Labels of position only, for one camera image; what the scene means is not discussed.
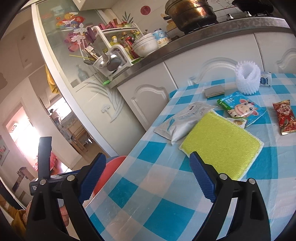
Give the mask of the yellow sleeve forearm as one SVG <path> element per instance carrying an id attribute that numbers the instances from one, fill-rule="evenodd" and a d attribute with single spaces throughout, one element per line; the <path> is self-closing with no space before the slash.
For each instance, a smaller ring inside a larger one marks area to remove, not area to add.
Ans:
<path id="1" fill-rule="evenodd" d="M 11 227 L 15 233 L 22 239 L 26 238 L 26 224 L 27 224 L 27 212 L 26 210 L 18 210 L 16 216 L 11 222 Z"/>

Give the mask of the person's left hand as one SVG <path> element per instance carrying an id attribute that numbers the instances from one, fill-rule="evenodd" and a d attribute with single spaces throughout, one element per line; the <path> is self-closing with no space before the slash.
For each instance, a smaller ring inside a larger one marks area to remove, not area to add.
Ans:
<path id="1" fill-rule="evenodd" d="M 23 222 L 24 222 L 25 225 L 27 225 L 27 222 L 28 222 L 28 217 L 29 217 L 29 212 L 30 212 L 31 204 L 32 204 L 32 202 L 30 201 L 29 204 L 27 205 L 26 212 L 23 215 Z M 62 205 L 60 207 L 60 213 L 61 213 L 61 216 L 62 216 L 62 220 L 64 222 L 64 225 L 67 227 L 69 225 L 69 215 L 67 213 L 67 210 L 66 210 L 65 205 Z"/>

